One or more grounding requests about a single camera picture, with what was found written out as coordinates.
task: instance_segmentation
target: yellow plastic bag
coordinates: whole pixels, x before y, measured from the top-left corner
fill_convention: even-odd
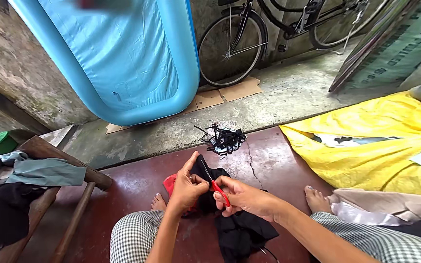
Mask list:
[[[336,188],[362,188],[421,195],[421,102],[399,92],[281,125],[293,149],[313,171]],[[334,148],[312,140],[313,133],[355,137],[400,137]]]

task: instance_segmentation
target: bicycle frame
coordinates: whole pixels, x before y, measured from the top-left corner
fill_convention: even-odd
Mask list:
[[[266,15],[266,17],[269,19],[269,21],[271,23],[273,23],[276,27],[282,29],[285,32],[285,34],[287,35],[287,37],[285,36],[285,34],[284,34],[284,37],[287,40],[292,39],[292,38],[296,38],[296,37],[298,37],[298,36],[300,36],[300,35],[302,35],[304,33],[307,33],[312,27],[318,26],[318,25],[320,25],[322,23],[325,23],[326,21],[332,19],[333,17],[336,17],[337,15],[343,14],[343,12],[340,12],[340,13],[338,13],[336,15],[333,15],[333,16],[330,16],[330,17],[328,17],[326,19],[323,19],[323,20],[317,21],[315,23],[306,25],[305,24],[305,21],[304,21],[306,19],[306,17],[305,17],[306,8],[309,5],[311,5],[312,7],[317,8],[316,6],[319,3],[319,0],[308,0],[307,5],[304,8],[302,8],[302,9],[287,9],[287,8],[284,8],[281,5],[279,5],[276,2],[276,0],[269,0],[274,5],[274,7],[276,7],[276,9],[278,9],[280,11],[287,12],[287,13],[302,13],[300,19],[296,23],[292,23],[290,26],[287,26],[286,24],[284,24],[281,21],[279,21],[272,14],[271,10],[266,5],[266,2],[264,0],[257,0],[257,1],[258,1],[259,6],[261,7],[261,10]],[[343,2],[341,5],[338,5],[338,6],[334,7],[334,8],[332,8],[332,9],[329,9],[329,10],[325,11],[322,14],[319,14],[319,18],[326,17],[327,15],[329,15],[329,14],[335,12],[335,11],[341,10],[341,9],[344,8],[344,6],[345,6],[345,2]],[[231,10],[231,8],[232,7],[230,6],[229,9],[225,9],[223,12],[226,12],[228,10]],[[240,21],[240,24],[238,26],[238,31],[237,31],[236,38],[233,40],[233,43],[231,44],[230,53],[234,52],[234,50],[235,50],[238,42],[240,41],[241,36],[243,35],[243,31],[245,30],[246,23],[248,21],[248,14],[249,14],[249,12],[252,12],[252,11],[253,11],[253,0],[247,0],[246,3],[243,5],[242,12],[240,14],[240,16],[242,16],[244,19],[242,19]]]

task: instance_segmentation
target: gingham fabric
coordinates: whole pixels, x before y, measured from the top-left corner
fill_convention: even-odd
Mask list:
[[[314,213],[311,218],[383,263],[421,263],[421,237],[373,225],[343,222],[327,212]]]
[[[157,236],[163,211],[131,213],[111,231],[110,263],[143,263]]]

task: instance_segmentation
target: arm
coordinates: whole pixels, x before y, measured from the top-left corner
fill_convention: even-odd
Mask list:
[[[288,230],[308,251],[320,262],[336,263],[378,263],[368,254],[360,251],[352,244],[336,236],[318,222],[290,205],[275,197],[235,179],[220,176],[216,183],[223,185],[231,206],[225,207],[225,200],[214,193],[217,208],[223,209],[223,216],[230,216],[237,211],[245,210],[267,221],[274,221]]]
[[[199,153],[196,151],[178,171],[173,194],[163,215],[157,236],[146,263],[172,262],[176,233],[181,215],[194,205],[197,198],[209,190],[209,183],[197,175],[190,175]]]

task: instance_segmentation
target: floor crack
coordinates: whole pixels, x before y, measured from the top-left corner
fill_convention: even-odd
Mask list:
[[[262,186],[261,181],[259,181],[258,177],[256,176],[256,173],[254,172],[254,168],[253,168],[253,158],[251,157],[251,149],[249,148],[249,144],[248,145],[248,155],[249,155],[249,166],[251,167],[251,170],[253,171],[253,176],[254,178],[256,178],[256,180],[258,180],[259,184],[261,185],[261,189],[264,189],[264,187]]]

